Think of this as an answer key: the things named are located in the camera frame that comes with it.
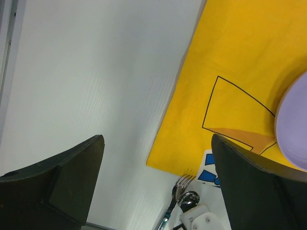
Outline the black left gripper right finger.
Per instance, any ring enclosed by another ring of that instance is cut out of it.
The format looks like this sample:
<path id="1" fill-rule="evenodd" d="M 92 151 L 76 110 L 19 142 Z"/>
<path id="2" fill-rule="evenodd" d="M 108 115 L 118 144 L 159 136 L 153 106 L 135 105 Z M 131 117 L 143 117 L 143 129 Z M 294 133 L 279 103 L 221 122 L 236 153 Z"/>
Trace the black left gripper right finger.
<path id="1" fill-rule="evenodd" d="M 233 230 L 305 230 L 307 173 L 269 160 L 225 137 L 211 141 Z"/>

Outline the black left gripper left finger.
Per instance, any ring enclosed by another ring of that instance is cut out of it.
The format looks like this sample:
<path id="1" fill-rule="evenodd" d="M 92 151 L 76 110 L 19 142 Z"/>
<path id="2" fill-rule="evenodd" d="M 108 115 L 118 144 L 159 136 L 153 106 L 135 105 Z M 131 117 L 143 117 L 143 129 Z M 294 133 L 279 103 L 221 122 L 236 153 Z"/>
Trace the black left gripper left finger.
<path id="1" fill-rule="evenodd" d="M 0 178 L 2 230 L 79 230 L 87 221 L 104 154 L 95 135 Z"/>

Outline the metal spoon green handle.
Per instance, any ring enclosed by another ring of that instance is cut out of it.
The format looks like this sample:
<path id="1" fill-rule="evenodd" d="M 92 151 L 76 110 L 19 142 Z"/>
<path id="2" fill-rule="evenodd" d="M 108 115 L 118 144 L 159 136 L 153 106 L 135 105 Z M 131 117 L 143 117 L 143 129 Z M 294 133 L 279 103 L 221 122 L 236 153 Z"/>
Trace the metal spoon green handle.
<path id="1" fill-rule="evenodd" d="M 196 207 L 200 201 L 200 195 L 195 191 L 185 191 L 177 199 L 177 204 L 183 213 Z"/>

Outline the purple plastic plate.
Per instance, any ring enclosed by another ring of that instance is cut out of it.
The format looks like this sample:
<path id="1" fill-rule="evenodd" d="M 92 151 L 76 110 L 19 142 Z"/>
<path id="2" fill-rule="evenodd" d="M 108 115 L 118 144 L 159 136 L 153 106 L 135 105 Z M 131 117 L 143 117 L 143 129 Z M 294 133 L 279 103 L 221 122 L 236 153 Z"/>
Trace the purple plastic plate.
<path id="1" fill-rule="evenodd" d="M 307 74 L 298 77 L 283 95 L 274 131 L 282 154 L 296 167 L 307 169 Z"/>

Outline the metal fork green handle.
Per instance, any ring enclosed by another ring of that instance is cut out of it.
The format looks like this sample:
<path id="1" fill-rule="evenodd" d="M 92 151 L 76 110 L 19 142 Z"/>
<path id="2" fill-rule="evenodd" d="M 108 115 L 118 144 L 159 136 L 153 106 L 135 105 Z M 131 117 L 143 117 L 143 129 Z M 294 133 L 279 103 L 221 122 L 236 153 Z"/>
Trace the metal fork green handle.
<path id="1" fill-rule="evenodd" d="M 162 217 L 158 221 L 157 225 L 155 226 L 154 230 L 163 230 L 170 217 L 171 214 L 176 206 L 178 198 L 183 194 L 183 192 L 186 190 L 186 188 L 190 185 L 190 183 L 195 179 L 196 176 L 185 174 L 178 178 L 178 180 L 175 182 L 172 193 L 171 193 L 171 202 L 167 208 L 167 210 L 163 213 Z"/>

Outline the yellow printed cloth placemat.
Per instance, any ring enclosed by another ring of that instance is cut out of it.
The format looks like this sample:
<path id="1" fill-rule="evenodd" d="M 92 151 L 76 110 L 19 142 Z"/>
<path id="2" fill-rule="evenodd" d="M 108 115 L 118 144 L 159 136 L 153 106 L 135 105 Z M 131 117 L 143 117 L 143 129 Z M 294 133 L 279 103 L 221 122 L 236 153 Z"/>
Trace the yellow printed cloth placemat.
<path id="1" fill-rule="evenodd" d="M 274 120 L 306 70 L 306 1 L 207 1 L 146 165 L 218 187 L 211 140 L 219 134 L 292 167 Z"/>

